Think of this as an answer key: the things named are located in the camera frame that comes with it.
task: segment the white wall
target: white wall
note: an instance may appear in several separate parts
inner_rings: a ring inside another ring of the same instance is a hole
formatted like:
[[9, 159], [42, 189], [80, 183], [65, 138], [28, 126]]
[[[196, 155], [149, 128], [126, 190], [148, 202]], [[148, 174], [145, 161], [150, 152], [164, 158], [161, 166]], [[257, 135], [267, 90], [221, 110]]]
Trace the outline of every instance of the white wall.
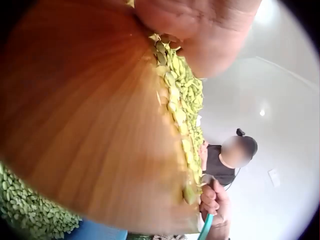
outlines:
[[[239, 127], [258, 143], [228, 190], [232, 240], [297, 239], [319, 204], [319, 60], [275, 6], [277, 19], [255, 21], [240, 57], [204, 83], [200, 115], [209, 143], [221, 144]], [[278, 188], [268, 176], [274, 168]]]

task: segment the hand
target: hand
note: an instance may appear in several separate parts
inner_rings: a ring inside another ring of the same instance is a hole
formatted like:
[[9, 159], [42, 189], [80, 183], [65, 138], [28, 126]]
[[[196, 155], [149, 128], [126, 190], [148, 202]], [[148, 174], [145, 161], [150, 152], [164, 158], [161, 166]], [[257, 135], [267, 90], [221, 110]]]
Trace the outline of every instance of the hand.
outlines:
[[261, 0], [135, 0], [140, 20], [181, 46], [197, 77], [224, 71], [235, 59]]
[[207, 169], [207, 160], [208, 160], [208, 142], [205, 141], [198, 150], [198, 154], [201, 158], [201, 169], [205, 171]]
[[205, 218], [208, 213], [214, 215], [212, 226], [221, 227], [230, 224], [230, 200], [227, 192], [221, 186], [218, 180], [214, 180], [213, 189], [204, 185], [202, 187], [202, 194], [200, 196], [200, 212], [202, 219]]

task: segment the black shirt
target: black shirt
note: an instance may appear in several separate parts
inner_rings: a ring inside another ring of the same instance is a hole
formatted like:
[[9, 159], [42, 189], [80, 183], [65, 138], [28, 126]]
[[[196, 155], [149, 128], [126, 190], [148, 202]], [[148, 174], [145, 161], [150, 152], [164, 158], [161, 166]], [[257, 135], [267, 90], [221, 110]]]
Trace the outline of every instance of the black shirt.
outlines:
[[214, 176], [222, 186], [226, 186], [235, 178], [235, 170], [223, 165], [219, 159], [221, 145], [208, 145], [207, 170], [203, 173]]

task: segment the teal hose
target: teal hose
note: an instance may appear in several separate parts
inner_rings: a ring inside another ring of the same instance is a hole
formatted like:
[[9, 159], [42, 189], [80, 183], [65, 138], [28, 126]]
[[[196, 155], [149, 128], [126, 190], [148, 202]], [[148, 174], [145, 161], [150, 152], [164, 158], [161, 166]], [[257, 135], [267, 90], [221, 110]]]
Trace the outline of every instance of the teal hose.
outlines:
[[213, 220], [213, 215], [207, 214], [207, 217], [205, 218], [204, 226], [201, 230], [198, 240], [205, 240], [207, 238], [207, 235], [210, 231], [210, 227], [212, 224], [212, 220]]

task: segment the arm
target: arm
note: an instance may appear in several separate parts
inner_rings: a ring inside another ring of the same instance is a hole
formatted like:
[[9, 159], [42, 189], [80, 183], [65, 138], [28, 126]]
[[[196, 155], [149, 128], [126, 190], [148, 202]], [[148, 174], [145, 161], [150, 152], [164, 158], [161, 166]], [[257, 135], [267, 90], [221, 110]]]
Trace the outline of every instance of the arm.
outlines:
[[229, 239], [230, 223], [221, 226], [211, 226], [206, 240], [227, 240]]
[[212, 226], [206, 240], [225, 240], [230, 231], [230, 200], [217, 180], [213, 182], [213, 189], [204, 185], [202, 187], [200, 212], [205, 220], [208, 213], [214, 215]]
[[207, 160], [208, 160], [208, 142], [204, 141], [204, 143], [200, 146], [198, 150], [199, 157], [201, 158], [201, 170], [207, 170]]

